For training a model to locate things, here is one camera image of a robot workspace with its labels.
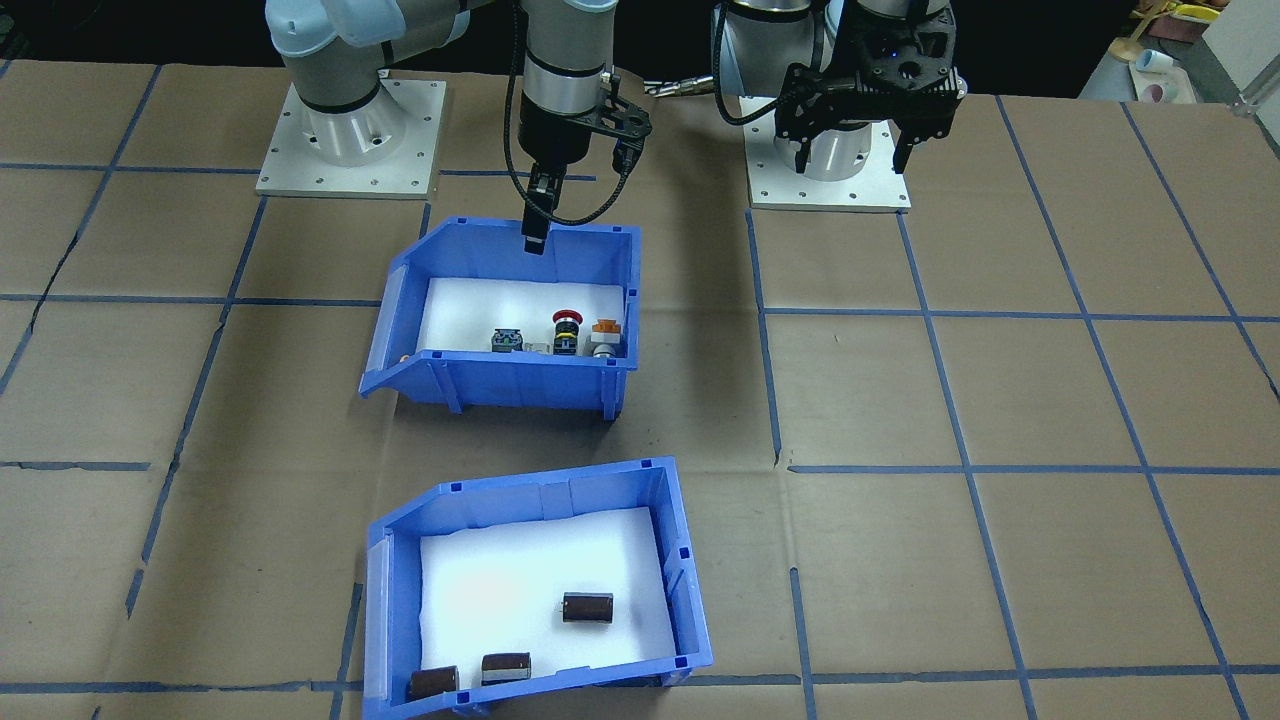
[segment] cardboard table surface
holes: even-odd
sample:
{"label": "cardboard table surface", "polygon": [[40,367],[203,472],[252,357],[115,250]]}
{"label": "cardboard table surface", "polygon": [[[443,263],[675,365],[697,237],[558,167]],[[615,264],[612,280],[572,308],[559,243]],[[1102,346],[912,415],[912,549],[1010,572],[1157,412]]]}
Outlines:
{"label": "cardboard table surface", "polygon": [[356,717],[370,520],[652,455],[716,665],[497,717],[1280,715],[1256,126],[970,96],[909,213],[787,213],[709,99],[648,101],[603,218],[644,232],[620,419],[456,416],[356,387],[388,260],[520,214],[504,82],[401,77],[449,87],[430,202],[257,197],[282,69],[0,65],[0,717]]}

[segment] capacitor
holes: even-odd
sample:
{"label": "capacitor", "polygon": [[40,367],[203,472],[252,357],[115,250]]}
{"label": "capacitor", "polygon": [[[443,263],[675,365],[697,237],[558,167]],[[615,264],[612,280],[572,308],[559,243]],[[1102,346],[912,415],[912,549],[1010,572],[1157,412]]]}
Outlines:
{"label": "capacitor", "polygon": [[567,592],[561,609],[566,623],[612,623],[613,593]]}
{"label": "capacitor", "polygon": [[458,666],[431,667],[430,670],[415,670],[408,676],[408,688],[404,691],[404,701],[413,702],[425,697],[440,693],[452,693],[458,689]]}
{"label": "capacitor", "polygon": [[480,684],[498,685],[532,676],[527,652],[495,652],[480,660]]}
{"label": "capacitor", "polygon": [[556,323],[552,352],[556,355],[577,355],[577,332],[582,327],[582,315],[576,310],[558,310],[552,315],[552,322]]}

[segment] electrical component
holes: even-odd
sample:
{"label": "electrical component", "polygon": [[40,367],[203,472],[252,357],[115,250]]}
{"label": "electrical component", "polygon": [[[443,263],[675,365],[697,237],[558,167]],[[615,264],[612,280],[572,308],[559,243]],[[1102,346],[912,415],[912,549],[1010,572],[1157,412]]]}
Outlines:
{"label": "electrical component", "polygon": [[518,328],[497,328],[489,345],[494,352],[511,352],[525,347],[525,337]]}
{"label": "electrical component", "polygon": [[452,693],[458,689],[458,666],[433,667],[430,670],[415,670],[408,676],[408,689],[404,692],[404,702],[413,702],[440,693]]}
{"label": "electrical component", "polygon": [[552,315],[552,322],[556,323],[552,352],[577,355],[577,332],[582,327],[582,314],[576,310],[559,310]]}
{"label": "electrical component", "polygon": [[480,661],[480,684],[498,685],[527,680],[532,676],[532,664],[527,652],[495,652]]}
{"label": "electrical component", "polygon": [[622,342],[622,325],[617,320],[600,318],[591,325],[591,356],[616,357]]}
{"label": "electrical component", "polygon": [[613,623],[613,593],[567,592],[561,610],[566,623]]}

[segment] black capacitor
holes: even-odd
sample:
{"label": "black capacitor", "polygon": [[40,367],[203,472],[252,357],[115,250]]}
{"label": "black capacitor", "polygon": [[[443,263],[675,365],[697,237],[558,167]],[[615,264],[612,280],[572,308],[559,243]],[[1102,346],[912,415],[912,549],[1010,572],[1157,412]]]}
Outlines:
{"label": "black capacitor", "polygon": [[527,652],[495,652],[480,661],[480,684],[498,685],[527,680],[532,676],[532,664]]}
{"label": "black capacitor", "polygon": [[613,593],[564,593],[566,623],[612,623]]}
{"label": "black capacitor", "polygon": [[415,670],[408,676],[408,689],[404,693],[404,702],[413,702],[440,693],[452,693],[458,689],[458,666],[433,667],[430,670]]}

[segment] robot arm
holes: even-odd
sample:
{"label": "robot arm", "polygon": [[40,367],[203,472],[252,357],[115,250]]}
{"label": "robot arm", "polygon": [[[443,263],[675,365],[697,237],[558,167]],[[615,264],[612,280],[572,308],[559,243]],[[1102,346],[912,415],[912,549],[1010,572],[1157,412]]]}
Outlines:
{"label": "robot arm", "polygon": [[776,137],[801,174],[832,161],[815,152],[847,145],[870,122],[893,120],[901,173],[915,145],[950,133],[968,91],[952,67],[955,28],[948,0],[731,0],[716,22],[717,100],[722,86],[777,100],[746,118],[719,101],[721,113],[745,124],[774,111]]}
{"label": "robot arm", "polygon": [[[268,0],[271,38],[306,106],[310,149],[333,165],[375,163],[404,137],[404,111],[378,70],[447,45],[467,28],[470,10],[490,0]],[[524,0],[508,83],[503,142],[525,200],[526,251],[541,254],[552,222],[582,224],[617,199],[639,161],[649,117],[618,96],[611,74],[617,0]],[[527,32],[520,18],[527,17]],[[520,61],[520,145],[534,158],[529,187],[511,164],[511,86]],[[618,187],[591,215],[554,215],[570,164],[586,156],[593,133],[614,137]]]}

